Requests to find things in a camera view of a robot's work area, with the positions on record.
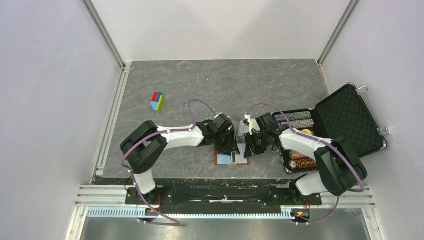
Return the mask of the brown leather card holder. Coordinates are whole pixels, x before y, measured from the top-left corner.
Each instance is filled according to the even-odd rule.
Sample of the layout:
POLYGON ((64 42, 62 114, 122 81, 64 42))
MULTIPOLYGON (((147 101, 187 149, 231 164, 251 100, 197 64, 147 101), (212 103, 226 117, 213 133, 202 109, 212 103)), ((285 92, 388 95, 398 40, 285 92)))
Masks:
POLYGON ((239 143, 238 148, 240 154, 231 153, 220 154, 217 149, 214 150, 214 165, 215 166, 248 166, 250 165, 250 158, 244 158, 244 152, 246 149, 245 144, 239 143))

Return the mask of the clear plastic card sleeve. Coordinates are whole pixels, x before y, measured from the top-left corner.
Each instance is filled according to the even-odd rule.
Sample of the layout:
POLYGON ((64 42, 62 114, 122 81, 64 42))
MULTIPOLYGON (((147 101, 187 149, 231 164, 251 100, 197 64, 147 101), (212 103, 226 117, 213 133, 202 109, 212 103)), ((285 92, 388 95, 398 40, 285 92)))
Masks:
POLYGON ((237 132, 237 142, 239 144, 245 144, 246 143, 245 134, 249 134, 249 133, 250 133, 249 126, 246 125, 243 120, 241 120, 239 123, 238 132, 237 132))

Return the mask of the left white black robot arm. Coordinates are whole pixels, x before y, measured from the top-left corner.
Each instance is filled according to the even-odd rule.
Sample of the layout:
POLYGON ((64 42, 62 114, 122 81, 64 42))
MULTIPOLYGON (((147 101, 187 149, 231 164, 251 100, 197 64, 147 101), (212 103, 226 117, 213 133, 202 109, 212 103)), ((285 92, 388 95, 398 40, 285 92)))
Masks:
POLYGON ((122 163, 131 173, 138 197, 145 204, 157 198, 152 168, 169 149, 214 145, 220 154, 239 154, 233 122, 223 114, 183 127, 163 127, 148 120, 142 123, 121 144, 122 163))

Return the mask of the white card with magnetic stripe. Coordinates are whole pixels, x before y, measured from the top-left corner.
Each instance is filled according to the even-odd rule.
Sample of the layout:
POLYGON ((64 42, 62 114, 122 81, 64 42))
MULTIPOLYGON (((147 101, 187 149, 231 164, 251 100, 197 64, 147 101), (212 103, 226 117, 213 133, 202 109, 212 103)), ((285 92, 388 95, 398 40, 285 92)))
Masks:
POLYGON ((248 158, 245 159, 244 156, 241 154, 232 153, 230 156, 230 163, 232 165, 249 165, 250 160, 248 158))

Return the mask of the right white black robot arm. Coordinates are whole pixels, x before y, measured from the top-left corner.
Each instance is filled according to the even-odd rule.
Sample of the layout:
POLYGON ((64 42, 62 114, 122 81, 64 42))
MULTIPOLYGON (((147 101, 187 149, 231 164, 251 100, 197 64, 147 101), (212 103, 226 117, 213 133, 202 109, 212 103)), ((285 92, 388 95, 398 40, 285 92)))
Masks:
POLYGON ((292 150, 312 159, 317 172, 299 177, 291 184, 289 199, 302 204, 315 193, 331 193, 340 197, 345 192, 355 192, 354 186, 364 192, 368 173, 353 147, 344 138, 321 138, 303 133, 290 124, 279 125, 270 113, 252 118, 246 114, 244 157, 263 154, 269 147, 292 150))

